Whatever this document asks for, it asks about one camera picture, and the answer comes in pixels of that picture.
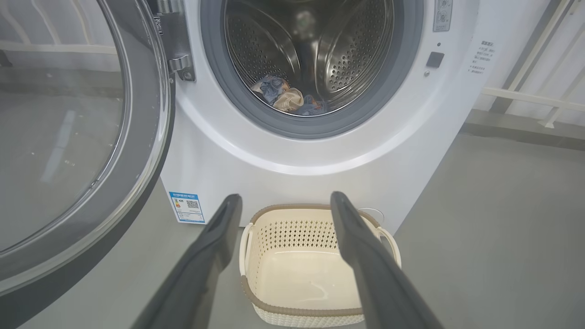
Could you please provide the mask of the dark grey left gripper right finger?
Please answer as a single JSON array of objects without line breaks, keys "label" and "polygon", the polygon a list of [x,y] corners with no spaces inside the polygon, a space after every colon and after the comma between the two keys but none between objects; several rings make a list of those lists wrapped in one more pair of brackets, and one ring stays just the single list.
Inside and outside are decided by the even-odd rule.
[{"label": "dark grey left gripper right finger", "polygon": [[444,329],[349,198],[335,191],[330,206],[339,252],[353,269],[367,329]]}]

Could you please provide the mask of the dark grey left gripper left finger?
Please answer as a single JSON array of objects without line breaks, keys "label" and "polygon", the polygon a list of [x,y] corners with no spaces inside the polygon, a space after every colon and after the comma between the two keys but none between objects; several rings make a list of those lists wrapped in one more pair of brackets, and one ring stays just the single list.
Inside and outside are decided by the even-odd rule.
[{"label": "dark grey left gripper left finger", "polygon": [[218,277],[234,254],[242,198],[228,195],[186,249],[133,329],[207,329]]}]

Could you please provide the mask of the dark round glass washer door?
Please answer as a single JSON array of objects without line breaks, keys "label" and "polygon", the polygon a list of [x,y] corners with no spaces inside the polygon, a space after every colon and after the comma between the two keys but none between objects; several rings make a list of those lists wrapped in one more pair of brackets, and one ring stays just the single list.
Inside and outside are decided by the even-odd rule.
[{"label": "dark round glass washer door", "polygon": [[98,0],[117,54],[0,50],[0,329],[88,274],[152,191],[174,119],[148,0]]}]

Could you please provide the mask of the cream and blue garment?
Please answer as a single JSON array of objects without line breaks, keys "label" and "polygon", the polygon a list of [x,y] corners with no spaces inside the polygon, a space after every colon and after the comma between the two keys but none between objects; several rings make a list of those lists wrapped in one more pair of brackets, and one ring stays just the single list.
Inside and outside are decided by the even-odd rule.
[{"label": "cream and blue garment", "polygon": [[279,95],[272,107],[286,114],[300,116],[324,115],[329,112],[326,102],[312,95],[303,95],[296,88],[290,88]]}]

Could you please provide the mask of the blue printed garment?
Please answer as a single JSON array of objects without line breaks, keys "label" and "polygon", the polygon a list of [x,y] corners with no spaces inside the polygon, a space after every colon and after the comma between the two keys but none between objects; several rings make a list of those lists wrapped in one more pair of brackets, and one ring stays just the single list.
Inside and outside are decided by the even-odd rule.
[{"label": "blue printed garment", "polygon": [[250,87],[252,92],[262,95],[263,100],[273,106],[274,102],[290,89],[288,81],[280,76],[268,74]]}]

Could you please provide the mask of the white front-load washing machine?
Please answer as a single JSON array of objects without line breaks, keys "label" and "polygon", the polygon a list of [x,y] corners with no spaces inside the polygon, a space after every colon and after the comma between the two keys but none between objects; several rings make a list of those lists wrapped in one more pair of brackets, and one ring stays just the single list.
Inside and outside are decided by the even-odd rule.
[{"label": "white front-load washing machine", "polygon": [[[493,71],[517,3],[453,0],[450,30],[434,32],[434,0],[394,2],[391,47],[372,85],[340,110],[298,117],[266,105],[239,77],[226,0],[185,0],[197,80],[177,86],[167,191],[198,195],[206,222],[224,196],[239,193],[242,226],[266,206],[328,204],[341,191],[355,207],[381,211],[395,233]],[[480,40],[495,44],[484,75],[467,69]],[[430,52],[445,54],[437,69],[425,66]]]}]

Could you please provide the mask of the metal washer door hinge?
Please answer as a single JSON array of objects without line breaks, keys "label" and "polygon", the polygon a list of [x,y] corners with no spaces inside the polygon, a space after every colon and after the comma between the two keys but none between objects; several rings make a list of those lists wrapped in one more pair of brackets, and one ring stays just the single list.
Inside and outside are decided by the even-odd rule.
[{"label": "metal washer door hinge", "polygon": [[183,81],[195,82],[185,0],[154,0],[153,19],[165,48],[169,71]]}]

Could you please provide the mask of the stainless steel washer drum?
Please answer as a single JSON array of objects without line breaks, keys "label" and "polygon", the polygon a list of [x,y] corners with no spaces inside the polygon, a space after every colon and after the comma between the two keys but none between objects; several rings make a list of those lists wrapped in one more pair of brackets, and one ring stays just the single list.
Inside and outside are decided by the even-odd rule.
[{"label": "stainless steel washer drum", "polygon": [[395,9],[394,0],[226,0],[230,59],[249,90],[276,75],[337,111],[365,92],[380,71]]}]

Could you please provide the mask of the round white filter cover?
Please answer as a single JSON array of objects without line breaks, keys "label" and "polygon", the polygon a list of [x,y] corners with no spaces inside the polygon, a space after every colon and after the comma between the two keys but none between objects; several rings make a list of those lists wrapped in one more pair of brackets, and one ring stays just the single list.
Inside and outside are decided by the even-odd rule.
[{"label": "round white filter cover", "polygon": [[370,217],[372,217],[373,219],[375,219],[375,221],[380,225],[384,222],[385,220],[385,216],[384,214],[379,211],[378,209],[375,208],[371,208],[371,207],[363,207],[359,209],[360,211],[363,211],[364,213],[370,215]]}]

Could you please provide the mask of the blue energy label sticker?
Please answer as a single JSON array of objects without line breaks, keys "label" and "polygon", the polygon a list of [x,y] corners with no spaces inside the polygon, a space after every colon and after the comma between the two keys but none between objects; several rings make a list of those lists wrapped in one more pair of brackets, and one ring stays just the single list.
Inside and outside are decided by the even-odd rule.
[{"label": "blue energy label sticker", "polygon": [[206,224],[198,195],[169,191],[168,196],[179,223]]}]

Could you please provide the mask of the cream perforated laundry basket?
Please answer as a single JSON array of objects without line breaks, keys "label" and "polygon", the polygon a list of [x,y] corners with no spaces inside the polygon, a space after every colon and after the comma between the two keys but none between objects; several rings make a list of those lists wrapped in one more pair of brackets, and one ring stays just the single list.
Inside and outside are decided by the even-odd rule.
[{"label": "cream perforated laundry basket", "polygon": [[239,272],[266,323],[327,328],[364,320],[328,205],[272,205],[255,213],[240,240]]}]

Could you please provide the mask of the printed text warning sticker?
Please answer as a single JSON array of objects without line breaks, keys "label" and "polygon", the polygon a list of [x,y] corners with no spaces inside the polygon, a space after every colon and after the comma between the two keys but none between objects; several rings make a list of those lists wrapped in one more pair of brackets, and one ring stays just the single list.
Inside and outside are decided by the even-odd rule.
[{"label": "printed text warning sticker", "polygon": [[486,40],[480,40],[479,44],[471,52],[471,58],[467,69],[471,74],[484,75],[495,56],[495,44]]}]

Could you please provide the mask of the grey rectangular instruction label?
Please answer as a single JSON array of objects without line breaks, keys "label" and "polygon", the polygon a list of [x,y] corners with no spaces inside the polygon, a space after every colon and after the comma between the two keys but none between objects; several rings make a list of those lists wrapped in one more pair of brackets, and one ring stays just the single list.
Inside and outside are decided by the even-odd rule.
[{"label": "grey rectangular instruction label", "polygon": [[447,32],[451,28],[453,0],[434,0],[434,32]]}]

